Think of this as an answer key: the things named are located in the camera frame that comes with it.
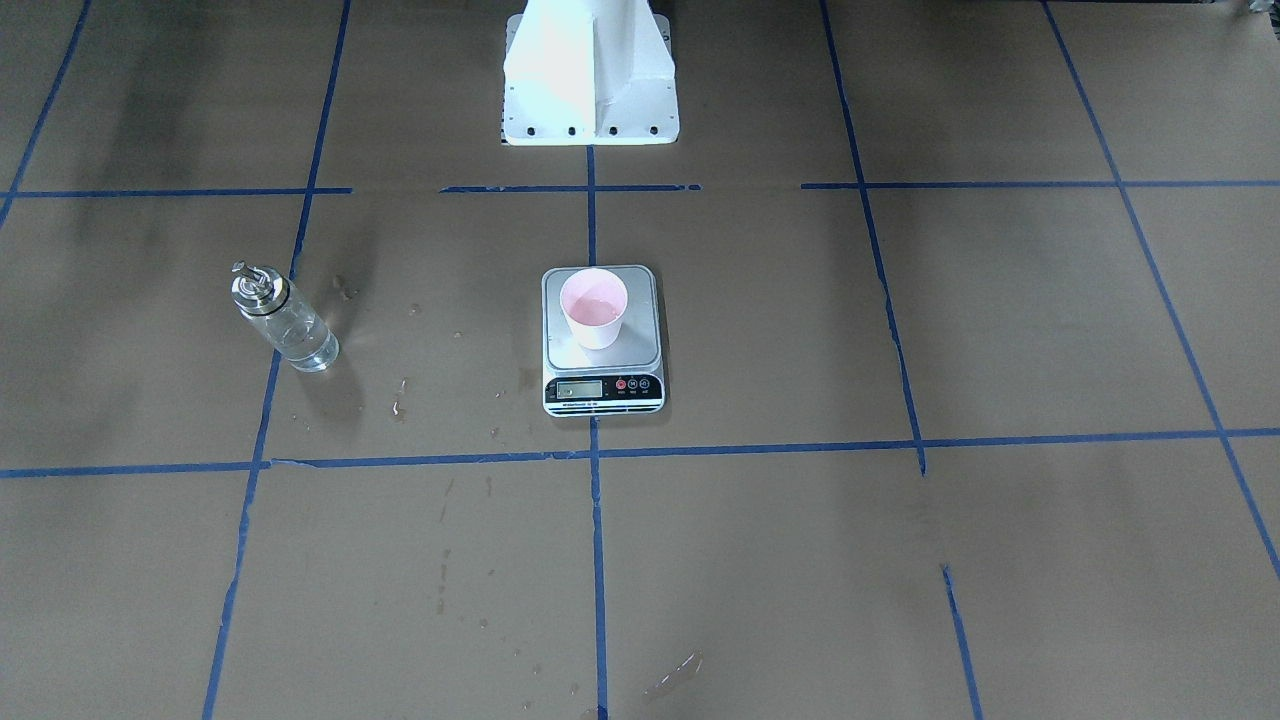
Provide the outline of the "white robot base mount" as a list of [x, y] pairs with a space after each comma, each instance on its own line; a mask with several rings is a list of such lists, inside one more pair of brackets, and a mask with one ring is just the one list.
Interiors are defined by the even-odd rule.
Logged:
[[506, 22], [509, 146], [648, 146], [681, 135], [669, 18], [649, 1], [529, 1]]

